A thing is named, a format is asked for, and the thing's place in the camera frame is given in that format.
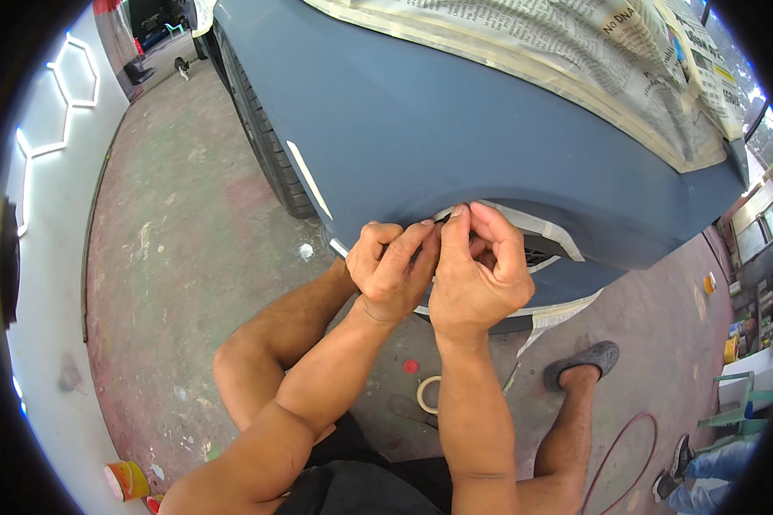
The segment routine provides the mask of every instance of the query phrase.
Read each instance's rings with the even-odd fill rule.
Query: cat
[[[189,63],[183,60],[183,57],[178,57],[175,59],[175,70],[180,72],[180,75],[182,75],[186,80],[189,79]]]

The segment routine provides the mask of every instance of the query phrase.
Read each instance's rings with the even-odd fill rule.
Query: green chair
[[[737,440],[742,440],[745,437],[748,437],[751,434],[758,433],[764,429],[764,426],[767,425],[767,420],[764,418],[753,418],[752,417],[752,403],[756,400],[769,400],[773,402],[773,390],[761,390],[761,391],[754,391],[753,390],[753,378],[755,374],[753,372],[743,372],[739,374],[731,374],[730,376],[716,376],[713,378],[714,382],[719,381],[729,381],[730,379],[742,379],[747,378],[747,384],[744,386],[744,398],[742,400],[742,406],[738,407],[736,409],[731,409],[729,411],[725,411],[724,413],[720,413],[719,415],[714,415],[712,417],[702,418],[698,421],[697,427],[718,427],[718,426],[726,426],[731,424],[738,424],[739,430],[736,434],[719,438],[718,440],[713,443],[713,445],[708,445],[705,448],[701,448],[696,450],[696,454],[701,454],[702,452],[709,452],[716,448],[720,448],[724,445],[727,445],[731,442],[736,442]]]
[[[164,23],[163,25],[166,26],[167,29],[169,29],[169,37],[172,38],[172,41],[175,40],[175,30],[180,30],[180,34],[184,34],[183,26],[178,24],[178,26],[173,27],[169,25],[168,23]]]

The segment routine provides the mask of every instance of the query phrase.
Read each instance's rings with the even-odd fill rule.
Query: car tire
[[[264,171],[269,186],[278,202],[290,215],[298,219],[314,217],[315,208],[286,152],[283,151],[278,135],[266,118],[264,108],[260,105],[226,34],[216,24],[214,32],[229,82],[227,89],[231,93],[240,123],[247,133],[249,144],[258,158],[260,169]]]

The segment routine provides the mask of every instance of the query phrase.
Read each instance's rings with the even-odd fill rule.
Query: jeans
[[[676,512],[690,515],[711,515],[730,492],[732,482],[741,474],[756,448],[758,438],[729,443],[712,452],[693,458],[684,470],[686,479],[715,478],[729,481],[713,489],[697,486],[691,490],[679,485],[667,498],[667,505]]]

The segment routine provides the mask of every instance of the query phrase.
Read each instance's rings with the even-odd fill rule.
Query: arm
[[[478,235],[472,242],[471,230]],[[441,238],[429,317],[443,364],[438,427],[453,477],[453,513],[520,512],[513,420],[490,361],[487,330],[535,291],[523,238],[479,203],[472,211],[456,206]]]
[[[384,245],[389,245],[383,252]],[[412,254],[423,245],[415,262]],[[431,222],[371,222],[347,256],[350,313],[292,368],[277,395],[217,459],[175,483],[161,513],[271,513],[321,432],[358,396],[384,339],[418,305],[438,261]]]

